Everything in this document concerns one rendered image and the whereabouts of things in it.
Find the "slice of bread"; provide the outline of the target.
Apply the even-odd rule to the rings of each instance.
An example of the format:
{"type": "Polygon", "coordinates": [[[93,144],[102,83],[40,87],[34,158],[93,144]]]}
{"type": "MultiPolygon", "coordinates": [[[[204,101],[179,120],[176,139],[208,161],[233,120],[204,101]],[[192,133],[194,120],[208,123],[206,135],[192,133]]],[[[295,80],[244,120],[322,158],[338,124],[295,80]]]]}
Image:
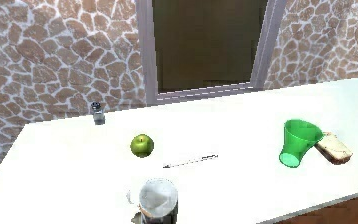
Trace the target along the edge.
{"type": "Polygon", "coordinates": [[[334,165],[348,162],[353,155],[353,152],[331,132],[324,132],[323,138],[314,147],[334,165]]]}

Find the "green translucent cup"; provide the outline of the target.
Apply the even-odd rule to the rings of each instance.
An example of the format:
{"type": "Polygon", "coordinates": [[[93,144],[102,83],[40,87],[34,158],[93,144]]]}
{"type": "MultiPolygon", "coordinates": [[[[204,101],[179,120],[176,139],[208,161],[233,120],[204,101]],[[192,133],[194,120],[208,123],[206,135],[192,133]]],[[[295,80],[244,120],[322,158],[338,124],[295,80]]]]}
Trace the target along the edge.
{"type": "Polygon", "coordinates": [[[300,119],[287,120],[283,132],[279,161],[289,168],[297,168],[307,151],[323,138],[318,126],[300,119]]]}

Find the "clear glass jug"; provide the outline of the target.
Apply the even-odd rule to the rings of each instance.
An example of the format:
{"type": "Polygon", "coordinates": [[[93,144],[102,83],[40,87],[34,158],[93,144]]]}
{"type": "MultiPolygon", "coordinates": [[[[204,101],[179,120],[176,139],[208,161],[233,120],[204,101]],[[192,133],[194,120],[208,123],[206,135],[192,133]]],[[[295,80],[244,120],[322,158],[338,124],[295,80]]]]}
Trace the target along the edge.
{"type": "Polygon", "coordinates": [[[138,209],[135,224],[177,224],[178,190],[168,179],[140,182],[128,190],[126,198],[138,209]]]}

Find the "grey framed window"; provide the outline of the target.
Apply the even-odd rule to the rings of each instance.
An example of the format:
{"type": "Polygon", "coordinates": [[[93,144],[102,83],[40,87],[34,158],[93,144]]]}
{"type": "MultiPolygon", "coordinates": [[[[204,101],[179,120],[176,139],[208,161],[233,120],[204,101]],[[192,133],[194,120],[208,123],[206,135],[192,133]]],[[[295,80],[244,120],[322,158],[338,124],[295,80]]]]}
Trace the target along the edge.
{"type": "Polygon", "coordinates": [[[288,0],[135,0],[146,104],[262,91],[288,0]]]}

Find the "grey salt shaker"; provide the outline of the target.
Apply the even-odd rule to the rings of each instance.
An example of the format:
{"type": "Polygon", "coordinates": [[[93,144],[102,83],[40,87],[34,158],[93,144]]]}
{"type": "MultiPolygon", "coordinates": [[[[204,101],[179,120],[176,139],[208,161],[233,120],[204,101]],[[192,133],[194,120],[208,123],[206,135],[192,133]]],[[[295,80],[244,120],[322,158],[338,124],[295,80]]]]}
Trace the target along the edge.
{"type": "Polygon", "coordinates": [[[105,115],[101,104],[99,102],[93,102],[91,104],[93,110],[93,119],[96,125],[103,125],[105,123],[105,115]]]}

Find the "green apple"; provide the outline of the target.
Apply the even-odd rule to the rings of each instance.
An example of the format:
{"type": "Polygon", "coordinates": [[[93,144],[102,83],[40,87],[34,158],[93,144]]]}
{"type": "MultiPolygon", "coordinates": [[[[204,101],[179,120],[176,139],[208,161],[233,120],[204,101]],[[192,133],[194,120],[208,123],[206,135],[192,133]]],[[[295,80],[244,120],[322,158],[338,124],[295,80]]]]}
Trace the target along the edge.
{"type": "Polygon", "coordinates": [[[149,156],[154,149],[153,140],[146,134],[135,136],[130,144],[131,152],[140,158],[149,156]]]}

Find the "thin silver knife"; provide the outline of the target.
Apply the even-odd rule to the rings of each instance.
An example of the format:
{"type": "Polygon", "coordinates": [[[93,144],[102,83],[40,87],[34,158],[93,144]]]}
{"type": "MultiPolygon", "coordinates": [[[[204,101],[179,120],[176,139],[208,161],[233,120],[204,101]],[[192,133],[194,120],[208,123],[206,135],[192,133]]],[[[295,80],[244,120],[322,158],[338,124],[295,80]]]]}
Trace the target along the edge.
{"type": "Polygon", "coordinates": [[[219,157],[219,155],[212,154],[212,155],[202,156],[202,157],[195,158],[195,159],[190,159],[190,160],[187,160],[187,161],[181,161],[181,162],[177,162],[177,163],[166,164],[166,165],[163,166],[163,168],[166,168],[166,169],[167,168],[173,168],[173,167],[183,166],[183,165],[197,163],[197,162],[201,162],[201,161],[211,160],[211,159],[215,159],[215,158],[218,158],[218,157],[219,157]]]}

